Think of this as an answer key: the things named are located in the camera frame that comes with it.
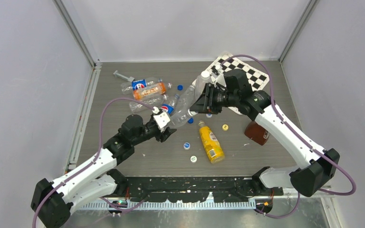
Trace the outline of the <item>clear ribbed plastic bottle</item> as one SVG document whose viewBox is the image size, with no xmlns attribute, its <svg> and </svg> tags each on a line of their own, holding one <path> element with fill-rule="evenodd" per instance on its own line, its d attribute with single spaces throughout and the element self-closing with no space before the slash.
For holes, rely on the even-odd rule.
<svg viewBox="0 0 365 228">
<path fill-rule="evenodd" d="M 189 109 L 180 110 L 171 116 L 171 121 L 168 124 L 170 128 L 179 128 L 185 125 L 191 116 L 188 114 Z"/>
</svg>

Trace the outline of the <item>clear square labelled bottle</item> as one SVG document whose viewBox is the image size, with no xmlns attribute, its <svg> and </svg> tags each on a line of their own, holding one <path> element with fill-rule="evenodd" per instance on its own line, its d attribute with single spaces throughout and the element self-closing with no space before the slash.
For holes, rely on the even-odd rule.
<svg viewBox="0 0 365 228">
<path fill-rule="evenodd" d="M 202 79 L 201 75 L 197 76 L 195 81 L 195 100 L 198 100 L 198 98 L 201 96 L 207 83 L 212 83 L 211 76 L 206 79 Z"/>
</svg>

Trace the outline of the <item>white bottle cap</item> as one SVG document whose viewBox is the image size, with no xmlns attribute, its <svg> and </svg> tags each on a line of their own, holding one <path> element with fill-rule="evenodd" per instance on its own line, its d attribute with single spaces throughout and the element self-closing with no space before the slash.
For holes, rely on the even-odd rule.
<svg viewBox="0 0 365 228">
<path fill-rule="evenodd" d="M 206 78 L 209 78 L 211 75 L 208 71 L 202 71 L 201 72 L 201 78 L 202 79 L 206 79 Z"/>
</svg>

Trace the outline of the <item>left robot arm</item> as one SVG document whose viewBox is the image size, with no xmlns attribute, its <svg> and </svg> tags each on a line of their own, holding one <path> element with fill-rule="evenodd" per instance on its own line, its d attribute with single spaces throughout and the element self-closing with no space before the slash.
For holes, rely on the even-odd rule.
<svg viewBox="0 0 365 228">
<path fill-rule="evenodd" d="M 41 221 L 47 228 L 59 228 L 84 204 L 105 195 L 123 196 L 127 181 L 116 166 L 134 153 L 136 145 L 152 138 L 161 143 L 167 140 L 176 131 L 168 127 L 170 122 L 166 112 L 152 114 L 146 124 L 132 114 L 88 161 L 52 181 L 37 182 L 31 201 L 32 226 Z"/>
</svg>

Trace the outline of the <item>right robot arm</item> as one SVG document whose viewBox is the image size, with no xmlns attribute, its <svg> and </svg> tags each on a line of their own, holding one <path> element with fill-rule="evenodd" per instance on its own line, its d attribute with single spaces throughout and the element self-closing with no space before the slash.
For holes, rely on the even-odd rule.
<svg viewBox="0 0 365 228">
<path fill-rule="evenodd" d="M 253 91 L 246 73 L 241 69 L 223 75 L 225 86 L 207 83 L 190 111 L 199 114 L 218 114 L 223 107 L 236 107 L 257 125 L 268 131 L 292 156 L 294 167 L 275 169 L 265 167 L 257 173 L 252 188 L 259 195 L 271 188 L 294 188 L 301 195 L 311 197 L 336 172 L 340 155 L 334 149 L 326 150 L 307 137 L 286 118 L 270 95 L 263 90 Z"/>
</svg>

